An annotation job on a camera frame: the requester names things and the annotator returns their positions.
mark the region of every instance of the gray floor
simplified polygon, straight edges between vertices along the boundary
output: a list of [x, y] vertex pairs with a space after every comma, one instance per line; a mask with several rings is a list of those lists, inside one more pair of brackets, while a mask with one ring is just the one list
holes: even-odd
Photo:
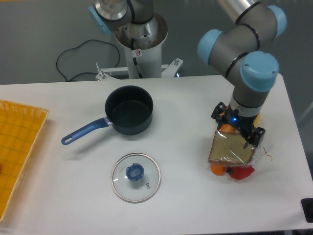
[[[64, 82], [55, 68], [58, 55], [88, 39], [113, 42], [93, 25], [87, 8], [94, 0], [29, 0], [0, 3], [0, 84]], [[284, 34], [261, 50], [270, 52], [280, 62], [296, 121], [313, 101], [311, 76], [313, 0], [263, 0], [264, 5], [281, 7], [288, 17]], [[156, 0], [155, 11], [169, 27], [163, 45], [163, 63], [179, 57], [184, 60], [183, 76], [217, 74], [197, 56], [199, 39], [210, 29], [228, 31], [233, 22], [216, 0]], [[126, 66], [121, 50], [119, 67]], [[91, 43], [60, 60], [60, 69], [71, 78], [96, 72], [100, 67], [113, 67], [116, 51], [99, 43]], [[85, 75], [80, 80], [93, 80]], [[313, 169], [313, 113], [298, 126], [311, 169]]]

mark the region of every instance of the yellow plastic tray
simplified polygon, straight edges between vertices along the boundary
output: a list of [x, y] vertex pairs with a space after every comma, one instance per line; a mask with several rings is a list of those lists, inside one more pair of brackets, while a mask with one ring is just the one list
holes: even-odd
[[0, 100], [0, 222], [48, 112], [47, 109]]

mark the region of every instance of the black saucepan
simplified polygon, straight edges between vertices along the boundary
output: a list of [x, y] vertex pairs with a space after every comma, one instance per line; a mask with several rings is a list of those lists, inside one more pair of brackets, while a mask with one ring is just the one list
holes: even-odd
[[121, 134], [136, 135], [148, 128], [152, 121], [153, 101], [141, 87], [124, 86], [113, 91], [105, 104], [107, 116], [93, 121], [62, 138], [64, 145], [70, 144], [91, 131], [110, 125]]

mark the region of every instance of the pot handle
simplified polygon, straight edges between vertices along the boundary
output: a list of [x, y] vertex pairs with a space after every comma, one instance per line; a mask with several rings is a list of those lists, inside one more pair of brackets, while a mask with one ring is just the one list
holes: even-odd
[[61, 143], [63, 145], [68, 145], [68, 144], [78, 140], [79, 138], [83, 137], [84, 135], [90, 133], [91, 131], [94, 131], [94, 130], [99, 129], [99, 128], [108, 127], [111, 124], [112, 124], [112, 122], [109, 121], [109, 119], [107, 117], [100, 118], [96, 121], [93, 121], [93, 122], [87, 124], [86, 126], [83, 126], [82, 128], [78, 129], [77, 131], [74, 131], [73, 133], [63, 137], [61, 139]]

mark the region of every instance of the glass lid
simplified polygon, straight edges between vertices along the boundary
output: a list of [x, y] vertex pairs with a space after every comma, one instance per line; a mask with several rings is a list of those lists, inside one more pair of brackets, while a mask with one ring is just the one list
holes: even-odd
[[111, 184], [116, 195], [126, 202], [139, 203], [151, 198], [161, 183], [161, 170], [148, 155], [132, 153], [113, 167]]

